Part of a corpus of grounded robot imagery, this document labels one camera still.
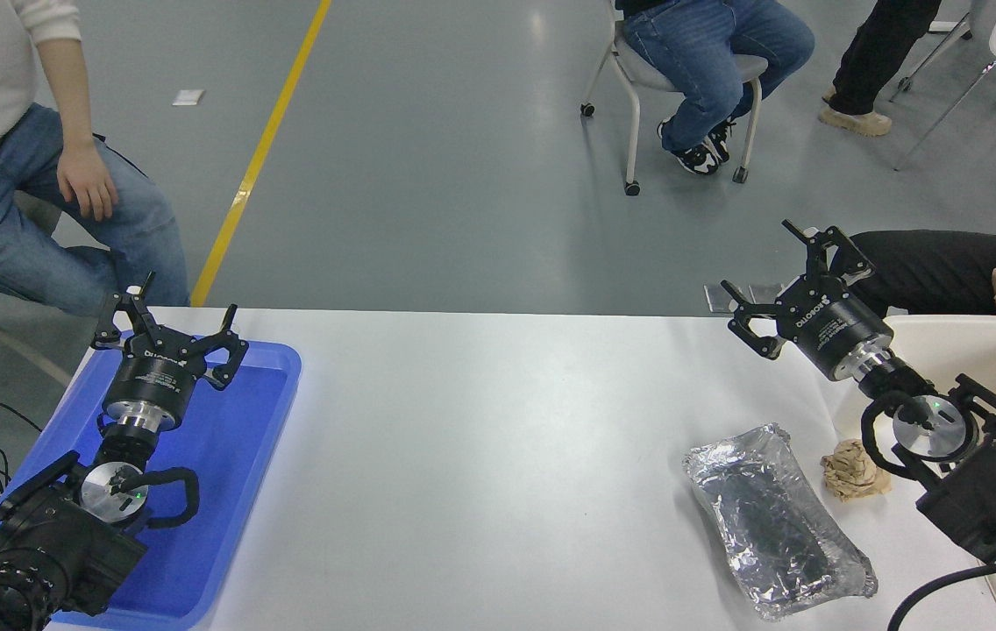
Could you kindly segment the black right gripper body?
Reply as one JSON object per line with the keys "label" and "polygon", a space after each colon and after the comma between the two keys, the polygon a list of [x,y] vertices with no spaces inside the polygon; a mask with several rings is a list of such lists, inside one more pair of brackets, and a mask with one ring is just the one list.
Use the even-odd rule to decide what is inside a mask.
{"label": "black right gripper body", "polygon": [[794,282],[776,305],[779,336],[831,382],[859,382],[893,357],[893,331],[843,282]]}

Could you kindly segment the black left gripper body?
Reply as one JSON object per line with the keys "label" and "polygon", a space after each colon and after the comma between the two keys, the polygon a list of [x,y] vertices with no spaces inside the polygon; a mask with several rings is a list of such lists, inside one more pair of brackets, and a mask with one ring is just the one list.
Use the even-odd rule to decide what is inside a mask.
{"label": "black left gripper body", "polygon": [[136,334],[123,344],[123,359],[110,383],[110,411],[136,410],[141,404],[165,413],[186,411],[204,360],[185,354],[196,338],[185,334]]}

